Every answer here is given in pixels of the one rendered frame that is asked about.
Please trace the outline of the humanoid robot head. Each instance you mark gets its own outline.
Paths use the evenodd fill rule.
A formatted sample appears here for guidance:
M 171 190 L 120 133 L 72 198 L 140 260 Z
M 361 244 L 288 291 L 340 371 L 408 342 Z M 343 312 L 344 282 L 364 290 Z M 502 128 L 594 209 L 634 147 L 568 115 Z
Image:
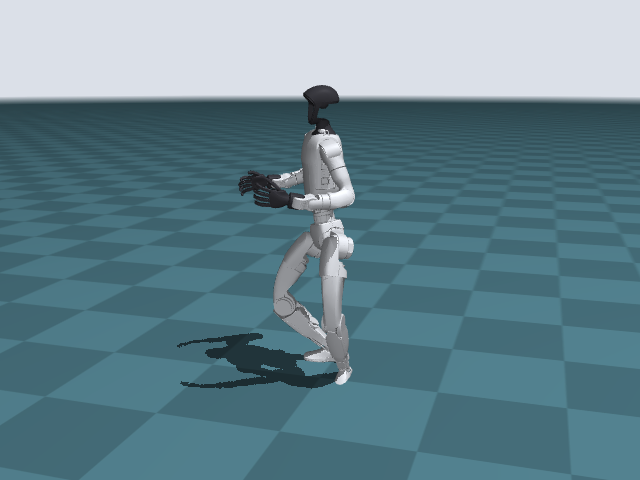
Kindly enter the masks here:
M 318 129 L 325 129 L 329 131 L 329 134 L 336 135 L 330 126 L 329 120 L 325 118 L 317 118 L 317 115 L 319 108 L 325 109 L 328 107 L 328 104 L 335 104 L 339 102 L 338 93 L 330 86 L 318 85 L 306 90 L 303 93 L 303 96 L 309 103 L 308 122 L 311 125 L 316 124 L 316 130 L 312 132 L 312 135 L 324 134 L 318 132 Z M 326 134 L 328 134 L 327 131 Z

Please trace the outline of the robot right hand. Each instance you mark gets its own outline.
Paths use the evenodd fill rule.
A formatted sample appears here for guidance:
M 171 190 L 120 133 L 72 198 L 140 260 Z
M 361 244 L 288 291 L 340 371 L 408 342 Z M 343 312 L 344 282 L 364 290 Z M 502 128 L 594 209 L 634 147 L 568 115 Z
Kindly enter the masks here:
M 269 184 L 266 179 L 280 179 L 281 176 L 278 174 L 275 175 L 267 175 L 267 177 L 264 174 L 260 174 L 258 172 L 255 171 L 249 171 L 248 174 L 253 174 L 252 176 L 242 176 L 240 178 L 240 183 L 238 184 L 238 186 L 240 187 L 239 190 L 241 192 L 241 195 L 243 196 L 244 193 L 252 191 L 254 188 L 256 190 L 260 190 L 257 186 L 256 183 L 258 183 L 259 185 L 263 186 L 263 187 L 268 187 L 269 189 L 274 189 L 271 187 L 271 184 Z M 250 179 L 250 180 L 244 180 L 244 179 Z M 243 180 L 243 181 L 242 181 Z M 249 184 L 246 184 L 249 183 Z M 244 184 L 244 185 L 243 185 Z M 242 185 L 242 186 L 241 186 Z M 250 188 L 247 188 L 250 187 Z M 246 188 L 246 189 L 244 189 Z M 244 190 L 242 190 L 244 189 Z

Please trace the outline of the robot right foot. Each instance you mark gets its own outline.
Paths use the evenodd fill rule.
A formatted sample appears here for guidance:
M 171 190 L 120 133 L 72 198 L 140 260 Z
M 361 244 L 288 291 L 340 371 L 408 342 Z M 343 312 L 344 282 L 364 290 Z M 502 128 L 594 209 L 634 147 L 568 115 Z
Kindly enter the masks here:
M 304 353 L 304 360 L 310 361 L 310 362 L 330 362 L 330 361 L 336 362 L 336 360 L 331 356 L 330 351 L 327 352 L 326 349 L 320 348 L 314 351 L 308 351 Z M 350 358 L 348 353 L 348 360 L 349 359 Z

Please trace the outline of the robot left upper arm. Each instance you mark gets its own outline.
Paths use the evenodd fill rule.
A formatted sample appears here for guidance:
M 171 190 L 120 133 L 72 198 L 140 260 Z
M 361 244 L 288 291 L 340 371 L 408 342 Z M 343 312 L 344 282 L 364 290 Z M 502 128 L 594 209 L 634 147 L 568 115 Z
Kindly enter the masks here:
M 355 200 L 354 189 L 352 187 L 350 176 L 344 162 L 343 150 L 341 145 L 332 139 L 328 139 L 319 143 L 319 147 L 320 157 L 322 161 L 327 165 L 332 180 L 338 186 L 339 191 L 344 189 L 350 190 L 353 193 Z M 351 204 L 340 208 L 346 208 Z

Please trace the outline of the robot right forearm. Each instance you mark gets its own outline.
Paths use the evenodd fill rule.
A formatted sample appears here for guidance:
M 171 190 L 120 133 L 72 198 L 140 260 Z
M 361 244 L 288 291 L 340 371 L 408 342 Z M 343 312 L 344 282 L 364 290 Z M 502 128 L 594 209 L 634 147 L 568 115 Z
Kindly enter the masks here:
M 272 181 L 276 185 L 278 185 L 280 188 L 291 188 L 293 185 L 298 185 L 301 183 L 304 184 L 302 168 L 299 169 L 298 171 L 291 172 L 291 173 L 284 173 L 280 176 L 281 176 L 280 179 L 272 179 Z M 272 185 L 271 187 L 274 188 Z

